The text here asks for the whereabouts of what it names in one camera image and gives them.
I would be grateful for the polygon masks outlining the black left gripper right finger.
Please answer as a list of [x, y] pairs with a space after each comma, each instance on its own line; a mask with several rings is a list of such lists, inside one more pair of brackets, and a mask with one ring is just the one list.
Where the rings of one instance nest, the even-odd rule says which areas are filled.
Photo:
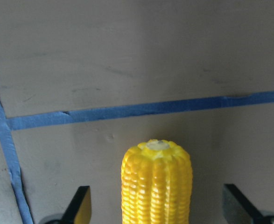
[[222, 211], [228, 224], [264, 224], [266, 217], [234, 184], [224, 184]]

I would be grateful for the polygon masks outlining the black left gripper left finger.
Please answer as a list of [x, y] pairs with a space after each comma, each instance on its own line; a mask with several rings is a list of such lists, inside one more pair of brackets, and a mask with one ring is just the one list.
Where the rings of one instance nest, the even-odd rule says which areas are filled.
[[60, 219], [61, 224], [89, 224], [91, 220], [91, 189], [80, 186]]

